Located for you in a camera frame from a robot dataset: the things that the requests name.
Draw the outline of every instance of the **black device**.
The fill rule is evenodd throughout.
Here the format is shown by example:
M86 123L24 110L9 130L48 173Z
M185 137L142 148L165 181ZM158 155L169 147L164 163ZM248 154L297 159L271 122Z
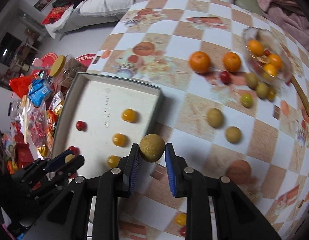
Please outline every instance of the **black device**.
M12 235L17 237L29 229L68 185L68 178L84 164L81 155L65 163L69 154L73 151L66 150L53 160L37 159L13 175L0 170L0 206L12 221L8 226ZM48 180L46 175L50 172L55 172L55 176Z
M118 240L117 198L132 195L138 171L139 145L100 177L76 177L43 211L24 240L79 240L87 238L92 197L96 196L93 240ZM165 160L174 197L187 197L186 240L211 240L208 197L213 198L218 239L280 240L275 229L227 176L213 179L188 167L171 143Z

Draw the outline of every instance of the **red berry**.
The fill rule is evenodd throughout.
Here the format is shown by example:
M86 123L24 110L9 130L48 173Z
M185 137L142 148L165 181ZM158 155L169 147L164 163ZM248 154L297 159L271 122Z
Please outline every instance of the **red berry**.
M77 156L77 155L79 154L79 152L80 152L79 148L74 147L74 146L70 146L68 149L69 149L69 150L72 150L72 151L74 152L74 155L76 155L76 156Z
M86 130L86 125L87 124L85 122L78 121L76 123L76 128L77 128L78 131L84 131L84 130Z
M231 83L231 76L230 76L229 72L228 71L222 71L220 73L220 80L224 84Z
M263 52L263 55L265 55L265 56L269 56L271 54L271 52L270 51L268 51L267 49L266 50L264 50L264 52Z
M181 236L185 237L185 231L180 230L180 231L179 231L179 234L180 234Z

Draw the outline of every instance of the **table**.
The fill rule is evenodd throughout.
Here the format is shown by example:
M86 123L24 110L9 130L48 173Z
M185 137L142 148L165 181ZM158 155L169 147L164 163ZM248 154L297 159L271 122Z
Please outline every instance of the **table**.
M242 176L239 187L285 239L309 204L309 116L292 84L277 90L274 102L259 99L246 86L243 75L250 71L241 33L249 26L268 29L280 41L309 99L309 53L267 19L218 0L139 0L100 47L88 72L160 86L166 98L154 133L206 176L219 178L234 161L248 162L252 174ZM205 75L187 63L198 50L212 60ZM226 86L217 72L224 70L222 58L230 51L240 56L242 67ZM252 108L240 104L245 92L254 98ZM205 121L212 107L224 113L220 129ZM228 126L241 129L239 144L225 139ZM133 198L125 200L121 237L139 232L147 239L182 239L174 218L186 212L186 201L172 198L164 158L158 164L143 165Z

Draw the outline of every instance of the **yellow cherry tomato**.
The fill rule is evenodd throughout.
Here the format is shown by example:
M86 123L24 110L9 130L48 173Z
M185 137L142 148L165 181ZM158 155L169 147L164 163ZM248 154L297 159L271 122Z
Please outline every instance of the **yellow cherry tomato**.
M272 64L265 64L263 67L264 71L267 72L270 76L276 77L277 76L277 69Z
M126 145L127 137L121 133L115 133L112 137L112 142L116 146L123 147Z
M282 68L282 61L281 58L276 54L269 55L270 64L274 65L277 70Z
M180 214L176 215L175 222L179 226L182 226L182 227L185 226L185 224L187 222L187 215L185 213L180 213Z
M118 156L111 155L107 158L107 164L111 169L113 169L118 166L120 159L121 158Z
M123 111L121 118L122 118L122 120L124 120L126 122L135 122L137 115L136 115L135 111L128 108L128 109Z
M255 56L259 57L263 55L263 46L259 41L256 40L248 41L248 47Z

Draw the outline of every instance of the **fruit bowl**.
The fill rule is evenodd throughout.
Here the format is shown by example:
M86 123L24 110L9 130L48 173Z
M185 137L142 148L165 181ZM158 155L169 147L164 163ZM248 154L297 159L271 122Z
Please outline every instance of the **fruit bowl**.
M257 40L262 44L264 49L269 50L271 53L278 55L282 61L282 68L278 70L276 76L269 75L263 69L263 63L260 62L260 57L256 57L249 49L248 42L251 40ZM247 28L243 30L242 41L246 49L244 52L245 60L248 67L253 71L258 79L271 86L281 85L287 83L292 78L292 66L289 58L283 50L280 42L273 36L269 30L258 29L258 28Z

